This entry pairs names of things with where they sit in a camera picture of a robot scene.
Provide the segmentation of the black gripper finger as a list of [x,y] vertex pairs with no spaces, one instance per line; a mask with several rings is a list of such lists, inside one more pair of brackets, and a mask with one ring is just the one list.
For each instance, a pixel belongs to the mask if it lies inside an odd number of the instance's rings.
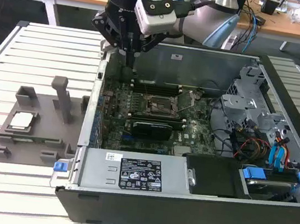
[[127,21],[128,19],[122,13],[118,13],[114,21],[106,11],[101,11],[93,18],[92,24],[111,46],[119,49],[125,56],[125,66],[130,67],[132,50]]
[[167,37],[167,33],[157,33],[153,35],[135,34],[132,39],[131,55],[129,67],[133,68],[135,55],[141,52],[148,52],[153,47],[161,43]]

